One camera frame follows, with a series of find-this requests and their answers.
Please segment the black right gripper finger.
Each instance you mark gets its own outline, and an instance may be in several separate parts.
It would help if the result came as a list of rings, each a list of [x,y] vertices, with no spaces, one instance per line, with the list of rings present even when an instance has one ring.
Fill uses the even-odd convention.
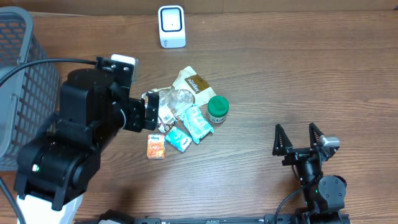
[[[310,147],[315,149],[322,146],[323,133],[314,123],[309,124]]]
[[[280,124],[275,126],[273,156],[285,156],[293,149],[293,145]]]

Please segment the beige brown snack pouch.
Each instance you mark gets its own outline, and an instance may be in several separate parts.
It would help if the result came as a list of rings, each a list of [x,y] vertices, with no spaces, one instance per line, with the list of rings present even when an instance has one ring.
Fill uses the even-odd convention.
[[[149,93],[159,96],[157,129],[161,133],[170,131],[178,122],[180,115],[192,106],[207,105],[216,96],[212,87],[202,79],[191,66],[179,71],[178,77],[169,87],[155,88]]]

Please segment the orange tissue pack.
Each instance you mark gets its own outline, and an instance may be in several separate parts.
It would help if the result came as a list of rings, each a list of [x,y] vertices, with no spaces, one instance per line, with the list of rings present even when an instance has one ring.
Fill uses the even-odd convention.
[[[147,158],[165,158],[165,136],[163,134],[149,134],[147,140]]]

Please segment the teal tissue pack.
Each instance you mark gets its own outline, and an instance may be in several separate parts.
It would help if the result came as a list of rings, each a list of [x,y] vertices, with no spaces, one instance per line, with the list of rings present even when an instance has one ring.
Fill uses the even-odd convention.
[[[165,140],[182,153],[184,153],[193,142],[190,135],[175,126],[165,136]]]

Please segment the light green tissue pack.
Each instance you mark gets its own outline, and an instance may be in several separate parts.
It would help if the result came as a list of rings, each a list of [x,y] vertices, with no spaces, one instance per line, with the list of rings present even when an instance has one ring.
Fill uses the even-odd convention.
[[[196,104],[186,109],[180,115],[180,120],[190,133],[195,144],[199,144],[200,140],[209,133],[214,133],[212,125],[203,117],[201,109]]]

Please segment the green lid jar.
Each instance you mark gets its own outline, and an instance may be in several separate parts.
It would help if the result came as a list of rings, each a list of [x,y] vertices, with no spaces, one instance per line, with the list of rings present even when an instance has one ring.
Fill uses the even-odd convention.
[[[222,123],[228,114],[229,102],[223,96],[214,96],[208,102],[208,117],[212,123]]]

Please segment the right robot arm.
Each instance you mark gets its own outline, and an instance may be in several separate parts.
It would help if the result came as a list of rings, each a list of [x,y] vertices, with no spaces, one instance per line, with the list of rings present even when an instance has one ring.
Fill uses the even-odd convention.
[[[282,156],[283,166],[292,168],[300,188],[288,195],[266,220],[271,223],[350,223],[348,215],[341,214],[345,207],[347,183],[339,175],[324,175],[322,165],[340,148],[336,136],[324,135],[314,123],[309,124],[310,146],[295,148],[280,124],[275,126],[272,154]],[[303,194],[305,206],[293,214],[281,215],[283,205],[297,194]]]

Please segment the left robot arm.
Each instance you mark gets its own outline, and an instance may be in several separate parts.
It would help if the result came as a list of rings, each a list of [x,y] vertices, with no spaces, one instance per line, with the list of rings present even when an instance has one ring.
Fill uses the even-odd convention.
[[[19,223],[71,223],[118,132],[156,128],[158,95],[130,97],[138,70],[136,58],[114,54],[84,60],[68,74],[59,110],[17,158],[17,197],[10,203]]]

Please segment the white barcode scanner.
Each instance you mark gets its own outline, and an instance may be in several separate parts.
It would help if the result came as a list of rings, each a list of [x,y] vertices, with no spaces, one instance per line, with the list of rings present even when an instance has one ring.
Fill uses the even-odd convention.
[[[165,49],[186,46],[185,14],[179,5],[162,6],[158,10],[160,44]]]

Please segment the grey plastic shopping basket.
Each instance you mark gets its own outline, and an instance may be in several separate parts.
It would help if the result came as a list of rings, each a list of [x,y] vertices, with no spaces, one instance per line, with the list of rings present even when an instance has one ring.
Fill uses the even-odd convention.
[[[23,8],[1,8],[1,75],[48,55]],[[25,68],[1,85],[1,170],[17,169],[20,149],[36,136],[57,105],[60,75],[52,63]]]

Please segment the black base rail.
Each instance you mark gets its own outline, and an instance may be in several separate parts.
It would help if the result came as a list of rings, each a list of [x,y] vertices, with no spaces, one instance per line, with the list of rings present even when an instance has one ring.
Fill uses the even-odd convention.
[[[268,214],[264,217],[238,217],[238,218],[186,218],[186,219],[160,219],[160,218],[134,218],[128,214],[121,213],[115,210],[108,210],[103,213],[99,218],[92,220],[77,220],[73,223],[78,224],[97,224],[97,223],[133,223],[133,224],[294,224],[294,223],[342,223],[351,224],[348,215],[314,215],[312,220],[300,220],[294,214],[279,214],[277,218],[275,215]]]

